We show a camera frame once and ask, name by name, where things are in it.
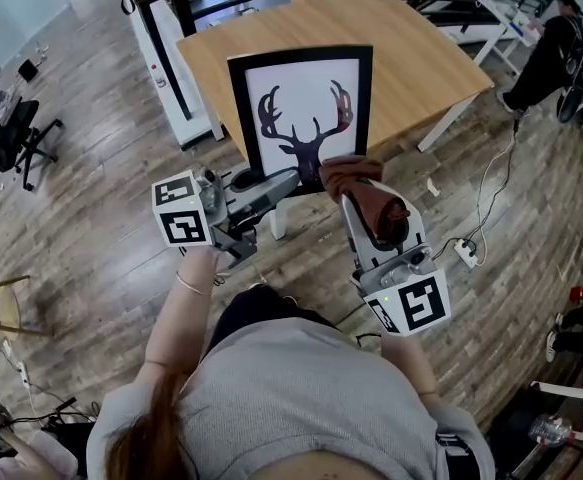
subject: deer head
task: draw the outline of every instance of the deer head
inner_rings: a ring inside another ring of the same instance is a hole
[[[262,96],[258,104],[258,116],[260,117],[260,132],[262,136],[267,139],[281,139],[288,142],[288,144],[280,144],[278,147],[287,155],[296,156],[300,181],[303,185],[315,183],[320,179],[319,169],[321,163],[318,152],[324,140],[327,137],[343,132],[353,121],[351,96],[338,82],[335,80],[331,80],[331,82],[338,90],[336,94],[335,89],[331,87],[331,94],[335,98],[338,122],[333,128],[323,132],[320,130],[320,123],[314,117],[315,137],[311,142],[302,142],[299,140],[295,132],[295,126],[291,126],[291,135],[278,133],[275,122],[280,118],[282,112],[277,112],[278,109],[275,108],[273,98],[275,97],[276,91],[280,88],[279,85],[276,85],[270,93]]]

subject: hair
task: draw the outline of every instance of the hair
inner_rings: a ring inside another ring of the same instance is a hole
[[[107,480],[189,478],[174,401],[179,379],[178,372],[168,372],[153,390],[149,412],[115,436],[106,455]]]
[[[575,0],[558,0],[559,2],[562,2],[564,5],[571,7],[571,9],[573,9],[573,11],[580,16],[581,18],[583,18],[583,12],[582,12],[582,8],[578,5],[578,2],[576,2]]]

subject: black office chair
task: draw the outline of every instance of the black office chair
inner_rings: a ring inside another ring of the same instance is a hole
[[[58,161],[57,156],[38,149],[40,141],[54,126],[58,128],[63,126],[62,121],[55,119],[42,131],[32,127],[31,122],[39,106],[37,101],[18,103],[11,118],[0,130],[0,172],[7,172],[15,168],[15,172],[20,173],[22,172],[20,164],[24,161],[22,186],[29,191],[33,190],[33,185],[27,181],[33,155],[43,156],[54,163]]]

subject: gray sweater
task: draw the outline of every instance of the gray sweater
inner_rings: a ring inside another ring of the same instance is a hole
[[[144,413],[150,388],[109,393],[89,438],[90,480],[104,480],[110,436]],[[327,326],[291,318],[260,322],[217,345],[184,386],[183,461],[201,480],[247,479],[291,455],[325,450],[356,459],[390,479],[444,480],[436,433],[452,433],[474,452],[481,478],[493,458],[464,410],[427,411],[391,363],[363,352]]]

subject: black backpack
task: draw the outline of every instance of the black backpack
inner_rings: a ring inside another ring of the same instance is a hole
[[[573,27],[575,37],[568,52],[565,53],[560,49],[568,83],[558,99],[557,114],[558,121],[568,123],[577,113],[583,97],[583,23],[578,18],[565,17],[564,19]]]

